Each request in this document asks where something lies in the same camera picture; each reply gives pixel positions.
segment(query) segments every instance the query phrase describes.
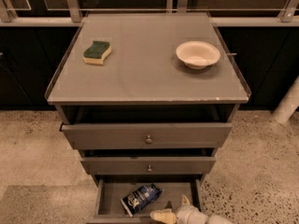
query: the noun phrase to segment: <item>white cylinder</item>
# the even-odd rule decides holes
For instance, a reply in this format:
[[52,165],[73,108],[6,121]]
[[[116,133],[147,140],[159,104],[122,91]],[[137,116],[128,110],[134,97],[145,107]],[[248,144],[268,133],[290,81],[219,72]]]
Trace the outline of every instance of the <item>white cylinder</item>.
[[273,113],[278,123],[285,123],[299,106],[299,77],[294,81],[285,97]]

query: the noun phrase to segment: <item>white bowl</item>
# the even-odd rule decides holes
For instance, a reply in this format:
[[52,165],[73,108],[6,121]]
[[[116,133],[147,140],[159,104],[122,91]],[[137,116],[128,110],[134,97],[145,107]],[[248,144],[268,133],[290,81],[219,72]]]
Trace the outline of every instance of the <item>white bowl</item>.
[[189,41],[178,46],[177,56],[188,67],[198,70],[216,63],[221,53],[207,42]]

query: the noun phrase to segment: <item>floor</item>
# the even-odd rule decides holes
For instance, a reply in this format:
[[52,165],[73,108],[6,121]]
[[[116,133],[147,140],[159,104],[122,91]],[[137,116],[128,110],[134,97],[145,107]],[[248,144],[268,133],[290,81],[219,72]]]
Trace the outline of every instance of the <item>floor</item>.
[[[0,112],[0,223],[84,223],[97,188],[54,111]],[[238,111],[202,185],[206,214],[240,224],[299,224],[299,113]]]

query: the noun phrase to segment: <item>drawer front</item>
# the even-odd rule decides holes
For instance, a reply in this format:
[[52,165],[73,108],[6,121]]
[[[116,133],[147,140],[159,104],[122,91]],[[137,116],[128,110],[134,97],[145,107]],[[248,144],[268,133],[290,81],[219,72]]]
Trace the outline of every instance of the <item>drawer front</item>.
[[[163,189],[160,197],[153,203],[147,205],[139,213],[128,217],[121,206],[120,198],[126,197],[132,191],[138,189],[142,185],[154,183],[154,185]],[[152,181],[152,176],[147,181],[131,180],[127,182],[119,182],[110,180],[106,182],[105,178],[99,180],[98,195],[96,198],[94,218],[89,219],[86,223],[109,223],[109,224],[158,224],[150,218],[150,211],[161,210],[171,203],[175,212],[181,206],[181,195],[184,194],[189,199],[191,204],[196,206],[201,212],[205,212],[202,204],[200,181],[184,177],[183,180],[168,180],[165,182],[163,177],[159,177]]]
[[62,130],[73,149],[221,147],[231,123],[75,124]]
[[83,158],[89,175],[197,175],[208,174],[215,157]]

